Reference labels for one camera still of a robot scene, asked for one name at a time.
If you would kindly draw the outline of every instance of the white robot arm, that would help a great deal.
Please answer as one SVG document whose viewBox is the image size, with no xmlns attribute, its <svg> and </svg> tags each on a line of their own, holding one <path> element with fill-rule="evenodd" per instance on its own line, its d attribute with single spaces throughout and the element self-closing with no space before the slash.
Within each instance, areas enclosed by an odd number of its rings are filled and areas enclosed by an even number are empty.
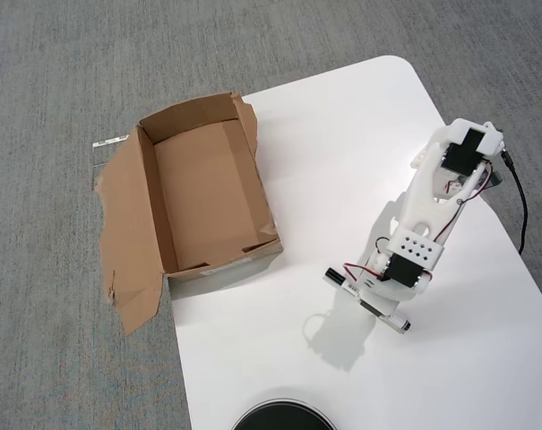
<svg viewBox="0 0 542 430">
<path fill-rule="evenodd" d="M 456 119 L 438 129 L 412 162 L 417 172 L 390 237 L 378 237 L 364 265 L 345 263 L 347 276 L 330 268 L 327 278 L 369 312 L 403 333 L 409 321 L 395 314 L 399 302 L 422 294 L 466 202 L 480 194 L 493 173 L 491 159 L 504 151 L 492 123 Z M 378 241 L 388 240 L 386 252 Z"/>
</svg>

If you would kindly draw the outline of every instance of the black round object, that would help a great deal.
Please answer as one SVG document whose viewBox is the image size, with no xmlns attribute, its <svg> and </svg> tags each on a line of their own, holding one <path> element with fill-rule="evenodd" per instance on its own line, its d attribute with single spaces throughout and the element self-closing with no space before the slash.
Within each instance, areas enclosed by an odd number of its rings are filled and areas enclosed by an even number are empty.
<svg viewBox="0 0 542 430">
<path fill-rule="evenodd" d="M 233 430 L 336 430 L 318 410 L 295 400 L 271 400 L 252 408 Z"/>
</svg>

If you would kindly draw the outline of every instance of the gray carpet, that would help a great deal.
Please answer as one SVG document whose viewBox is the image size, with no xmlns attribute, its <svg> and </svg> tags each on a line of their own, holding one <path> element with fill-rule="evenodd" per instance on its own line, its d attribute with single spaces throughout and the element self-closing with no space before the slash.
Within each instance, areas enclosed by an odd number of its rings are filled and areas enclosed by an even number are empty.
<svg viewBox="0 0 542 430">
<path fill-rule="evenodd" d="M 91 142 L 386 54 L 446 122 L 504 129 L 542 290 L 542 0 L 0 0 L 0 429 L 190 428 L 169 294 L 130 337 L 104 302 Z M 517 243 L 504 176 L 488 198 Z"/>
</svg>

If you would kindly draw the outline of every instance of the cardboard box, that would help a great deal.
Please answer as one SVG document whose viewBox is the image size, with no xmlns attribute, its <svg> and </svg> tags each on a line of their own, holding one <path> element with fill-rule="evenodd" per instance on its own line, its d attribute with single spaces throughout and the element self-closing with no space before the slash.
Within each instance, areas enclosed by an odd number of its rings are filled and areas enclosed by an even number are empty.
<svg viewBox="0 0 542 430">
<path fill-rule="evenodd" d="M 189 100 L 142 119 L 105 166 L 103 284 L 127 333 L 157 313 L 163 276 L 191 280 L 282 250 L 256 128 L 239 96 Z"/>
</svg>

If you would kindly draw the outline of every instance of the white table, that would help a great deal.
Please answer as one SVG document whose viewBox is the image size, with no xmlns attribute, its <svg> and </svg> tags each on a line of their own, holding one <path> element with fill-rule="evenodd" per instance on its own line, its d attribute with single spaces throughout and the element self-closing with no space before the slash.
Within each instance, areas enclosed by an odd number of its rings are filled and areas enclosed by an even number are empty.
<svg viewBox="0 0 542 430">
<path fill-rule="evenodd" d="M 245 100 L 285 251 L 231 288 L 173 301 L 193 429 L 229 430 L 277 397 L 314 405 L 339 430 L 542 429 L 542 296 L 481 198 L 427 292 L 400 305 L 406 335 L 374 327 L 323 280 L 362 255 L 443 124 L 412 67 L 385 56 Z M 174 295 L 223 287 L 226 276 Z"/>
</svg>

